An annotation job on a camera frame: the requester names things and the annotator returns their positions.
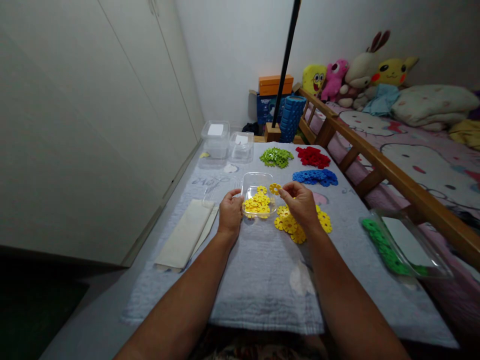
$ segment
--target blue box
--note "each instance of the blue box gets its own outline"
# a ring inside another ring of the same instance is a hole
[[[251,94],[256,95],[256,118],[259,125],[271,123],[274,119],[275,103],[277,95],[260,96],[258,92],[250,90]],[[285,106],[285,98],[291,94],[283,94],[281,96],[280,109],[278,110],[277,123],[282,121],[282,113]]]

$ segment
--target yellow cloth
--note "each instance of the yellow cloth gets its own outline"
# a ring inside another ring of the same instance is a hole
[[[480,151],[480,121],[465,119],[452,126],[449,133],[453,141]]]

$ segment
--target cardboard box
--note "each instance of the cardboard box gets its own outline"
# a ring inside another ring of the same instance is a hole
[[[294,84],[294,77],[292,75],[285,76],[283,83],[282,94],[290,95],[292,93],[292,86]],[[258,78],[258,92],[260,96],[271,96],[279,93],[280,75],[275,76],[260,76]]]
[[[259,125],[271,123],[274,119],[275,103],[277,102],[277,94],[270,96],[260,96],[255,90],[250,90],[250,94],[256,96],[256,119]],[[277,123],[282,121],[282,114],[285,106],[285,98],[291,93],[281,96],[281,107],[278,109]]]

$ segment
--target wooden bed rail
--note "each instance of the wooden bed rail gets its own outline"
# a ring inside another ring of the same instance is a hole
[[[327,149],[330,140],[338,132],[352,145],[338,164],[342,173],[345,174],[359,154],[364,156],[374,167],[374,170],[354,187],[360,198],[363,199],[383,180],[387,179],[410,202],[410,205],[403,210],[415,224],[431,223],[475,269],[480,271],[480,237],[469,226],[370,145],[368,141],[339,121],[338,114],[323,102],[303,89],[299,89],[298,92],[307,99],[299,127],[311,144],[317,144]],[[308,121],[306,121],[305,115],[309,103],[312,103],[313,108]],[[320,110],[326,116],[317,135],[310,129],[315,109]]]

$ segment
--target red snowflake toy piece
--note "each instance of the red snowflake toy piece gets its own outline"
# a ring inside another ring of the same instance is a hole
[[[308,146],[306,148],[297,147],[298,157],[303,165],[312,165],[319,169],[330,166],[330,158],[320,153],[320,149]]]

